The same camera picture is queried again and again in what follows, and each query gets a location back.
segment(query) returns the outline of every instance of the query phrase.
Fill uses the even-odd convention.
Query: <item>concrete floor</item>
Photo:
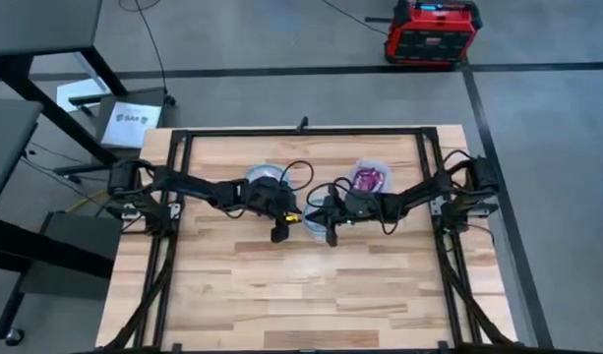
[[[389,17],[394,0],[332,0],[358,18]],[[603,61],[603,0],[480,0],[477,64]],[[319,0],[162,0],[146,11],[166,70],[383,65],[380,34]],[[385,30],[386,25],[372,24]],[[96,45],[115,71],[157,71],[148,33],[117,1],[102,7]],[[34,73],[82,72],[72,55],[37,58]],[[603,351],[603,71],[476,73],[526,254],[557,347]],[[54,97],[64,82],[38,85]],[[129,80],[128,89],[160,80]],[[167,81],[179,106],[167,124],[194,126],[462,124],[483,148],[461,73]],[[16,95],[0,84],[0,97]],[[75,114],[90,126],[88,118]],[[89,156],[41,118],[34,141]],[[67,164],[39,151],[37,162]],[[92,192],[100,185],[87,183]],[[0,217],[36,228],[78,199],[21,165],[0,199]],[[490,218],[523,341],[532,343],[499,219]],[[14,281],[0,271],[0,311]],[[18,325],[24,345],[1,353],[90,349],[102,303],[30,295]]]

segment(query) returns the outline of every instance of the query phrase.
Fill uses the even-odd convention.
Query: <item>wooden table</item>
[[[444,155],[466,141],[460,126],[438,126]],[[170,130],[149,131],[142,158],[164,164]],[[298,136],[195,138],[189,172],[210,180],[243,177],[255,164],[285,166],[306,159],[316,170],[313,187],[346,176],[361,157],[392,169],[392,190],[422,180],[410,136]],[[458,154],[448,165],[462,159]],[[291,171],[301,185],[308,171]],[[298,192],[297,204],[305,205]],[[482,220],[470,220],[486,226]],[[272,221],[246,213],[231,220],[206,203],[187,199],[174,264],[163,347],[184,350],[279,348],[435,348],[452,345],[440,270],[426,206],[414,209],[392,236],[377,222],[340,226],[339,246],[317,244],[302,224],[290,239],[270,242]],[[491,237],[462,234],[475,299],[515,338]],[[97,337],[105,344],[137,307],[151,238],[125,235]],[[459,308],[462,304],[457,298]],[[147,330],[150,343],[152,307]],[[468,331],[461,311],[463,335]]]

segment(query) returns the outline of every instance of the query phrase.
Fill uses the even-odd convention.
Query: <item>floor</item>
[[[394,4],[332,1],[360,19],[389,17]],[[303,116],[312,125],[458,123],[472,152],[482,153],[479,128],[485,118],[555,346],[603,351],[603,70],[592,70],[603,67],[603,0],[477,3],[484,28],[469,61],[481,68],[517,64],[497,67],[502,72],[474,73],[484,110],[480,121],[461,72],[190,77],[189,70],[198,69],[384,65],[385,39],[320,0],[162,0],[145,14],[165,69],[172,72],[168,88],[179,101],[166,124],[292,125]],[[151,78],[154,73],[147,72],[158,71],[139,15],[120,10],[115,0],[104,1],[96,45],[117,72]],[[602,63],[538,71],[522,66],[591,62]],[[38,58],[32,72],[51,96],[67,83],[59,80],[85,77],[72,55]],[[157,86],[160,78],[124,84],[129,89]],[[17,96],[0,84],[0,97]],[[91,126],[84,115],[74,116]],[[89,159],[44,118],[33,140]],[[33,158],[48,166],[69,162],[40,150]],[[101,184],[86,182],[83,188],[91,193]],[[20,165],[0,199],[0,217],[36,228],[48,211],[78,199]],[[86,212],[94,212],[93,207]],[[490,221],[517,333],[534,344],[506,233],[497,216]],[[0,311],[13,282],[12,274],[0,272]],[[101,302],[28,296],[17,323],[28,337],[17,348],[0,343],[0,352],[90,349],[101,310]]]

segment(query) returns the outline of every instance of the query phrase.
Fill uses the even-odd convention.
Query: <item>white paper sign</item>
[[[161,107],[116,102],[102,143],[121,148],[141,148],[147,129],[159,124]]]

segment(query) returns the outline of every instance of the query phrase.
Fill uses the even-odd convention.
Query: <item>black metal frame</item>
[[[192,142],[196,137],[262,137],[262,136],[355,136],[355,135],[411,135],[415,138],[417,143],[417,149],[420,159],[420,167],[422,170],[422,177],[429,178],[431,176],[430,164],[428,161],[428,154],[426,150],[426,142],[428,140],[432,147],[432,153],[434,156],[434,165],[437,169],[443,167],[443,157],[441,153],[441,147],[439,145],[439,136],[437,133],[437,129],[434,127],[424,127],[424,128],[312,128],[308,129],[305,126],[306,124],[302,123],[302,125],[297,129],[247,129],[247,130],[203,130],[203,131],[189,131],[189,130],[175,130],[172,132],[172,138],[170,141],[170,148],[166,160],[166,165],[173,167],[176,162],[176,154],[180,143],[184,143],[183,148],[183,156],[181,160],[181,168],[182,172],[187,172],[190,163],[190,157],[192,154]],[[163,193],[161,195],[161,201],[163,203],[168,202],[168,194]],[[175,203],[181,205],[183,208],[184,204],[184,196],[182,194],[177,194]],[[465,343],[463,340],[463,335],[461,332],[458,310],[456,307],[456,301],[454,299],[454,291],[459,295],[459,297],[465,302],[465,308],[467,309],[467,320],[469,324],[469,331],[472,343],[479,345],[482,344],[482,338],[480,335],[480,328],[482,326],[485,332],[489,333],[499,333],[495,326],[489,321],[485,313],[480,309],[477,302],[473,300],[471,289],[469,285],[469,278],[467,275],[467,268],[464,261],[464,254],[462,253],[462,248],[460,246],[460,240],[457,234],[450,235],[450,243],[453,248],[453,255],[456,262],[456,270],[452,268],[450,259],[448,257],[448,252],[446,250],[446,244],[444,241],[445,232],[439,226],[440,216],[432,215],[431,218],[434,230],[435,237],[435,245],[436,252],[439,260],[439,265],[441,268],[441,276],[442,276],[442,284],[444,288],[444,295],[446,300],[446,307],[448,310],[448,317],[450,320],[450,327],[452,331],[452,340],[455,346],[460,345],[461,343]],[[152,347],[160,348],[161,340],[163,336],[163,331],[165,327],[165,317],[167,313],[167,306],[169,301],[169,292],[171,286],[171,273],[174,263],[174,257],[176,254],[176,247],[178,241],[178,226],[180,224],[180,217],[177,220],[174,220],[175,230],[177,231],[169,238],[169,242],[167,244],[166,249],[166,261],[169,262],[169,269],[163,268],[159,273],[159,276],[155,281],[154,275],[156,274],[156,264],[159,257],[159,249],[160,249],[160,239],[154,238],[151,243],[151,249],[149,253],[149,262],[146,270],[146,278],[144,284],[144,291],[142,296],[142,304],[140,307],[146,303],[151,303],[152,298],[158,292],[158,289],[155,288],[155,285],[158,285],[161,281],[161,290],[160,290],[160,298],[158,301],[157,314],[156,314],[156,322],[154,325],[153,332],[153,340]],[[134,315],[132,320],[137,322],[135,331],[135,340],[133,342],[134,348],[140,348],[142,350],[146,350],[147,347],[143,346],[144,341],[144,332],[146,331],[147,326],[147,317],[148,314],[139,314],[139,316]],[[126,344],[124,338],[121,338],[120,342]],[[412,349],[412,350],[400,350],[401,353],[412,352],[418,353],[421,350],[440,350],[443,352],[443,349],[433,348],[433,349]],[[203,351],[192,351],[193,353],[205,353]],[[276,353],[291,353],[292,351],[276,351]],[[333,351],[344,353],[344,352],[357,352],[357,351]],[[365,353],[370,352],[391,352],[390,350],[366,350]]]

